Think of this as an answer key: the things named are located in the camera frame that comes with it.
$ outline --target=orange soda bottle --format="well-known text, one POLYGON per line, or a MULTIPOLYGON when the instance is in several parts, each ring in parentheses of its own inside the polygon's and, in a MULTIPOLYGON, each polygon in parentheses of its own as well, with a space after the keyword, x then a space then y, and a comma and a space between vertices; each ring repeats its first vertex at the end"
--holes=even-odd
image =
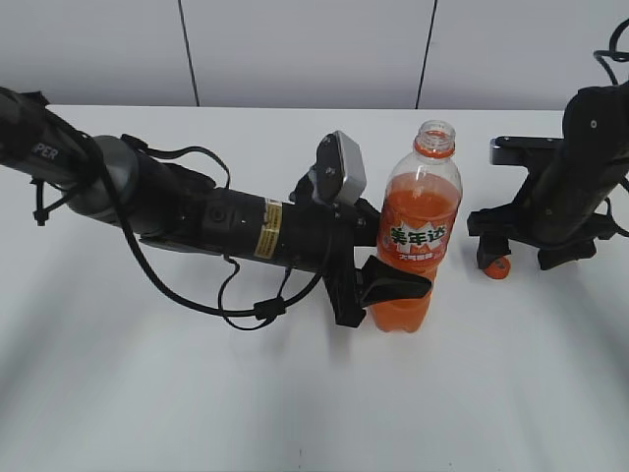
MULTIPOLYGON (((383 262, 432 281, 463 195, 461 175, 451 160, 454 137, 454 128, 443 121, 422 125, 413 152, 391 172, 377 237, 377 254, 383 262)), ((373 305, 375 324, 383 331, 416 331, 431 293, 422 299, 373 305)))

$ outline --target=robotic arm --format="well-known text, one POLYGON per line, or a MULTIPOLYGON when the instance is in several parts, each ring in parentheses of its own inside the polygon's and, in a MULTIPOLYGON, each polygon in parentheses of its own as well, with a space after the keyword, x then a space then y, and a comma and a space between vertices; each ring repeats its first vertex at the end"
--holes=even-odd
POLYGON ((0 164, 33 177, 38 224, 44 225, 54 208, 68 204, 78 214, 120 226, 151 282, 181 305, 226 319, 253 316, 267 325, 323 278, 336 322, 357 327, 368 305, 419 298, 430 290, 429 280, 375 257, 360 269, 354 267, 354 247, 375 246, 379 212, 360 198, 367 184, 360 149, 340 131, 321 141, 316 163, 297 184, 292 203, 281 203, 231 190, 227 166, 208 149, 161 151, 128 135, 92 138, 46 104, 39 93, 0 88, 0 164), (193 151, 209 155, 227 171, 225 187, 160 161, 193 151), (44 183, 63 195, 49 207, 43 207, 44 183), (278 295, 245 311, 224 310, 220 302, 218 308, 207 307, 167 287, 133 233, 160 249, 223 255, 236 267, 233 257, 250 259, 314 272, 314 277, 287 300, 278 295))

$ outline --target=table surface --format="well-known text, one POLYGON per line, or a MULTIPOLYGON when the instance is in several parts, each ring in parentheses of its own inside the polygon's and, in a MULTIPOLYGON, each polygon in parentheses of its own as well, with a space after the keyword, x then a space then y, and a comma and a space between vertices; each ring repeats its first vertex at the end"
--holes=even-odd
MULTIPOLYGON (((471 210, 509 202, 526 175, 490 166, 489 139, 560 136, 560 112, 53 109, 93 135, 212 148, 234 189, 278 200, 340 129, 361 146, 377 207, 418 127, 445 119, 464 198, 419 332, 336 326, 321 284, 239 332, 162 297, 118 229, 66 208, 37 228, 28 176, 1 170, 0 470, 626 470, 627 243, 548 272, 512 244, 511 274, 495 281, 466 233, 471 210)), ((202 155, 184 164, 222 182, 202 155)), ((629 197, 612 196, 629 223, 629 197)), ((215 305, 229 265, 146 251, 167 283, 215 305)), ((227 306, 268 298, 282 274, 245 263, 227 306)), ((295 273, 285 293, 309 278, 295 273)))

